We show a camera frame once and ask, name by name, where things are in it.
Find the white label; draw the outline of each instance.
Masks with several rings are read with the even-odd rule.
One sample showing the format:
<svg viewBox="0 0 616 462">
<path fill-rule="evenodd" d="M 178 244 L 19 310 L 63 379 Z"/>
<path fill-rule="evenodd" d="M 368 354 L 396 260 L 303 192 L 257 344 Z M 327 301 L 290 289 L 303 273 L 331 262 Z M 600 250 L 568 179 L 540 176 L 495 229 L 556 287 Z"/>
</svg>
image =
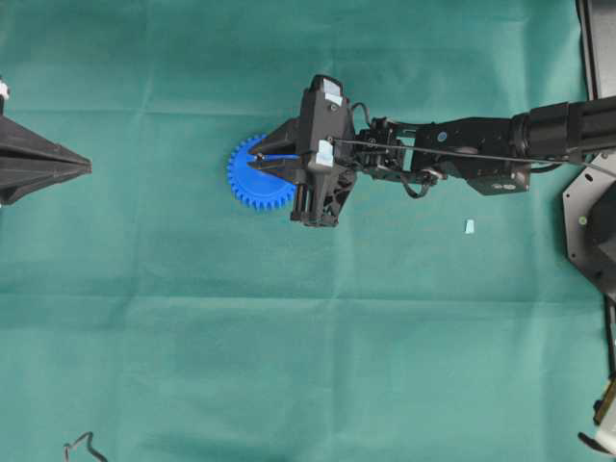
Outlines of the white label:
<svg viewBox="0 0 616 462">
<path fill-rule="evenodd" d="M 340 87 L 331 80 L 323 79 L 323 91 L 333 94 L 334 96 L 340 96 Z"/>
<path fill-rule="evenodd" d="M 317 164 L 321 166 L 334 167 L 334 146 L 326 140 L 319 141 Z"/>
<path fill-rule="evenodd" d="M 7 87 L 7 84 L 0 80 L 0 97 L 6 101 L 9 99 L 9 93 L 9 87 Z"/>
<path fill-rule="evenodd" d="M 336 96 L 335 94 L 326 93 L 325 94 L 325 99 L 328 99 L 332 103 L 336 103 L 338 106 L 342 106 L 343 105 L 343 97 L 342 96 Z"/>
</svg>

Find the blue gear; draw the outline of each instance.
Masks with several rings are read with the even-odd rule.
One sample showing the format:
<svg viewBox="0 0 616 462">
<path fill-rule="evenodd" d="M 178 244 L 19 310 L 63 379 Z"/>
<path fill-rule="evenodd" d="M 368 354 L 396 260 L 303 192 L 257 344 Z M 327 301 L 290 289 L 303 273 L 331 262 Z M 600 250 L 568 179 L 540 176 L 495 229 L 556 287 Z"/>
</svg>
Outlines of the blue gear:
<svg viewBox="0 0 616 462">
<path fill-rule="evenodd" d="M 255 156 L 248 153 L 265 135 L 252 137 L 235 148 L 227 164 L 227 182 L 236 198 L 255 210 L 273 210 L 293 199 L 295 185 L 255 170 L 248 165 Z M 268 159 L 295 156 L 268 156 Z"/>
</svg>

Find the green cloth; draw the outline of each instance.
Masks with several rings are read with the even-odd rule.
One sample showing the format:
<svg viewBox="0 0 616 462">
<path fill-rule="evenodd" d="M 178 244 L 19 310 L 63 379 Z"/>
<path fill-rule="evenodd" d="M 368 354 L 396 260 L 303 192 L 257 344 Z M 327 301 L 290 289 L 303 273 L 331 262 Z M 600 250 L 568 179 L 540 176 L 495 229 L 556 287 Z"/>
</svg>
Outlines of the green cloth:
<svg viewBox="0 0 616 462">
<path fill-rule="evenodd" d="M 0 212 L 2 458 L 92 430 L 124 462 L 602 460 L 575 168 L 420 201 L 361 177 L 336 229 L 225 179 L 315 73 L 373 116 L 512 116 L 585 98 L 579 34 L 564 0 L 0 1 L 7 116 L 93 161 Z"/>
</svg>

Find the white object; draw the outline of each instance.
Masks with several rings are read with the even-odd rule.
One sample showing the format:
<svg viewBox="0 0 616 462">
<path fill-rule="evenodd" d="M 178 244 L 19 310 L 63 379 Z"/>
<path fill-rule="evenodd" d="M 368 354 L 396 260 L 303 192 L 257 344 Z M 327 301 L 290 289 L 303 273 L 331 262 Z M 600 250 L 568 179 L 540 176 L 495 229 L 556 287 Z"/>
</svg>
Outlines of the white object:
<svg viewBox="0 0 616 462">
<path fill-rule="evenodd" d="M 9 90 L 9 86 L 0 80 L 0 97 L 2 97 L 5 101 L 11 97 L 11 91 Z"/>
<path fill-rule="evenodd" d="M 317 164 L 320 166 L 334 167 L 334 146 L 327 140 L 319 141 Z"/>
<path fill-rule="evenodd" d="M 339 85 L 334 84 L 331 80 L 323 79 L 323 91 L 325 92 L 325 99 L 338 106 L 343 105 L 342 90 Z"/>
<path fill-rule="evenodd" d="M 475 233 L 475 220 L 474 219 L 467 219 L 466 220 L 466 227 L 464 232 L 466 234 L 474 234 Z"/>
</svg>

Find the wire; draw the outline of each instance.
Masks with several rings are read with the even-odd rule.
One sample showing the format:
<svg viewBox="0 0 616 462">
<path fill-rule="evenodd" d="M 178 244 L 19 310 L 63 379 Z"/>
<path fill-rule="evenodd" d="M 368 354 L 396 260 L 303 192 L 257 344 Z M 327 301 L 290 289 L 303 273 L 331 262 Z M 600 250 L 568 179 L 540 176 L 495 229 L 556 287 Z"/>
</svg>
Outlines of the wire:
<svg viewBox="0 0 616 462">
<path fill-rule="evenodd" d="M 409 149 L 412 151 L 425 152 L 427 154 L 461 157 L 461 158 L 467 158 L 467 159 L 486 159 L 489 161 L 517 162 L 519 164 L 536 163 L 536 164 L 547 164 L 547 165 L 555 164 L 555 165 L 560 165 L 560 166 L 563 166 L 565 164 L 570 165 L 570 166 L 577 165 L 577 164 L 573 164 L 567 161 L 548 161 L 544 159 L 531 159 L 531 158 L 522 159 L 522 158 L 517 158 L 517 157 L 490 156 L 490 155 L 483 155 L 483 154 L 471 153 L 471 152 L 458 152 L 458 151 L 451 151 L 451 150 L 446 150 L 446 149 L 432 149 L 429 147 L 409 146 L 408 144 L 400 144 L 400 145 L 380 144 L 377 142 L 368 142 L 368 141 L 342 140 L 340 138 L 334 138 L 333 141 L 339 142 L 341 144 L 357 144 L 361 146 L 381 147 L 384 149 Z M 580 165 L 588 167 L 588 168 L 592 168 L 596 171 L 600 171 L 601 173 L 609 175 L 612 178 L 616 178 L 616 172 L 608 170 L 607 168 L 599 167 L 589 162 L 582 162 L 580 163 Z"/>
<path fill-rule="evenodd" d="M 368 106 L 366 106 L 364 103 L 355 103 L 350 107 L 350 110 L 352 112 L 355 112 L 355 110 L 361 107 L 364 110 L 364 120 L 366 120 L 366 125 L 368 125 L 369 127 L 371 126 L 370 124 L 370 110 L 368 109 Z"/>
<path fill-rule="evenodd" d="M 548 171 L 556 170 L 560 166 L 561 164 L 552 164 L 551 166 L 546 167 L 531 168 L 530 173 L 547 173 Z"/>
<path fill-rule="evenodd" d="M 68 462 L 68 453 L 70 452 L 71 449 L 77 448 L 79 446 L 79 444 L 84 441 L 86 441 L 86 448 L 88 449 L 88 452 L 99 462 L 108 462 L 107 458 L 101 454 L 100 452 L 98 452 L 96 449 L 94 449 L 92 447 L 92 438 L 94 437 L 94 434 L 91 431 L 88 431 L 86 433 L 84 433 L 83 435 L 81 435 L 79 438 L 77 438 L 75 440 L 75 442 L 70 445 L 69 443 L 66 443 L 64 445 L 64 462 Z"/>
</svg>

